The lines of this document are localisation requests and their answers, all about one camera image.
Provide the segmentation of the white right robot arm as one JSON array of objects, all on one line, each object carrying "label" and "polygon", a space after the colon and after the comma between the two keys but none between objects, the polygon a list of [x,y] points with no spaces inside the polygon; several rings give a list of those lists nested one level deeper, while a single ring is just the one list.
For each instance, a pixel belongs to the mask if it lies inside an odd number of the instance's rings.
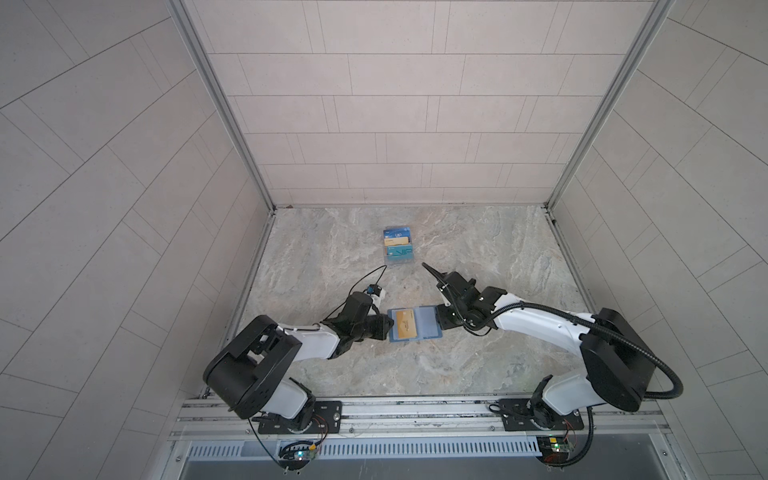
[{"label": "white right robot arm", "polygon": [[528,401],[528,415],[540,424],[553,415],[602,404],[639,410],[656,366],[651,354],[618,312],[572,313],[531,303],[497,287],[480,291],[459,273],[424,268],[436,279],[445,301],[442,321],[472,334],[484,329],[535,337],[581,359],[567,374],[542,379]]}]

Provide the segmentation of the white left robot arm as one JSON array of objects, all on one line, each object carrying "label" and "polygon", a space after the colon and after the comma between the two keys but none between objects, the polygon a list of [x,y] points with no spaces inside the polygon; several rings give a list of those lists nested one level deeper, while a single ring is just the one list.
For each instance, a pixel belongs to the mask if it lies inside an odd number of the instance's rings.
[{"label": "white left robot arm", "polygon": [[341,312],[314,327],[289,327],[267,315],[253,319],[207,365],[202,378],[239,418],[258,413],[303,431],[316,397],[286,374],[296,362],[336,359],[366,339],[384,341],[394,321],[381,313],[383,290],[371,285],[349,294]]}]

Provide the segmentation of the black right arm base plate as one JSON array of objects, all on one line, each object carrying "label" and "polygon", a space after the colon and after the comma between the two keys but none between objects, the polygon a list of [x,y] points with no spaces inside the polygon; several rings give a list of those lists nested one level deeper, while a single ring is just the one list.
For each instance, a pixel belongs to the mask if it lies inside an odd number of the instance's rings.
[{"label": "black right arm base plate", "polygon": [[489,404],[488,410],[501,417],[503,428],[507,432],[580,431],[585,428],[580,414],[572,412],[562,416],[543,402],[533,407],[528,399],[500,399]]}]

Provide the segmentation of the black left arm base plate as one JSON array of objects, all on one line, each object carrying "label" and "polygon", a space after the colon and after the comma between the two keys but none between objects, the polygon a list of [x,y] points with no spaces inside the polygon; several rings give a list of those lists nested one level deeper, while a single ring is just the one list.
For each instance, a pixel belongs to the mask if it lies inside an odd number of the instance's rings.
[{"label": "black left arm base plate", "polygon": [[254,420],[259,420],[257,430],[260,435],[336,434],[340,431],[342,408],[341,401],[315,400],[292,419],[269,413],[254,417]]}]

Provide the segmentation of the gold VIP card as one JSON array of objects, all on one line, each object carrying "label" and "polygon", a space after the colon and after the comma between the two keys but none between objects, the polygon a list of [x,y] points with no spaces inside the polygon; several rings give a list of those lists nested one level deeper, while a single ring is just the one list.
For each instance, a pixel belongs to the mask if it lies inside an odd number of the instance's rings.
[{"label": "gold VIP card", "polygon": [[417,337],[415,311],[413,309],[399,309],[393,311],[395,331],[393,338],[397,341],[411,340]]}]

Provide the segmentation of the blue-grey card holder wallet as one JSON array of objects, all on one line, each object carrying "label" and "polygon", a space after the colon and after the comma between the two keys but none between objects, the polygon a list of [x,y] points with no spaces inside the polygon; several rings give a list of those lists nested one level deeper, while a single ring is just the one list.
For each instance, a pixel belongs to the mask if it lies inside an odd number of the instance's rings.
[{"label": "blue-grey card holder wallet", "polygon": [[[389,341],[391,343],[398,343],[398,342],[413,342],[413,341],[422,341],[422,340],[434,340],[434,339],[440,339],[443,337],[442,329],[440,328],[436,316],[435,316],[435,307],[436,306],[420,306],[415,308],[399,308],[399,309],[413,309],[415,311],[415,318],[416,318],[416,325],[418,328],[418,335],[416,338],[411,340],[400,340],[397,341],[393,338],[393,334],[395,331],[395,324],[391,331],[389,332]],[[390,318],[393,318],[393,311],[399,310],[399,309],[390,309],[388,311],[388,316]]]}]

